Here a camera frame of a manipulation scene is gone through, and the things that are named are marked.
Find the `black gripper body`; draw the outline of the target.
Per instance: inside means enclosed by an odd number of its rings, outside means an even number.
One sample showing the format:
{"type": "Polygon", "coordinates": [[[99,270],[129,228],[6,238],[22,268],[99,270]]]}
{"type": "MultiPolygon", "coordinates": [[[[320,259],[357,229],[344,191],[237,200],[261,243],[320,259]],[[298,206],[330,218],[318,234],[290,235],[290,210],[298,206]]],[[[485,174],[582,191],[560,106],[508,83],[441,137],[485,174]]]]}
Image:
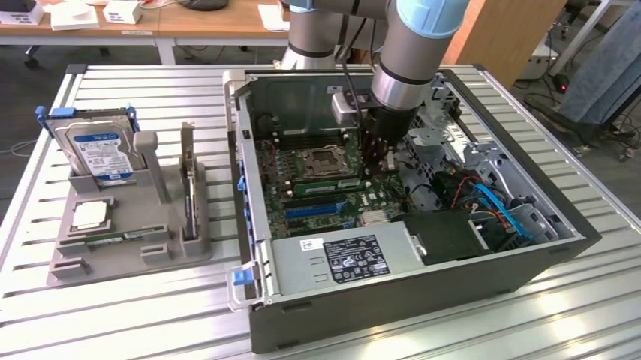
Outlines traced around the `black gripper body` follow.
{"type": "Polygon", "coordinates": [[[419,111],[419,107],[409,110],[385,106],[371,108],[363,121],[363,145],[384,144],[396,147],[408,135],[419,111]]]}

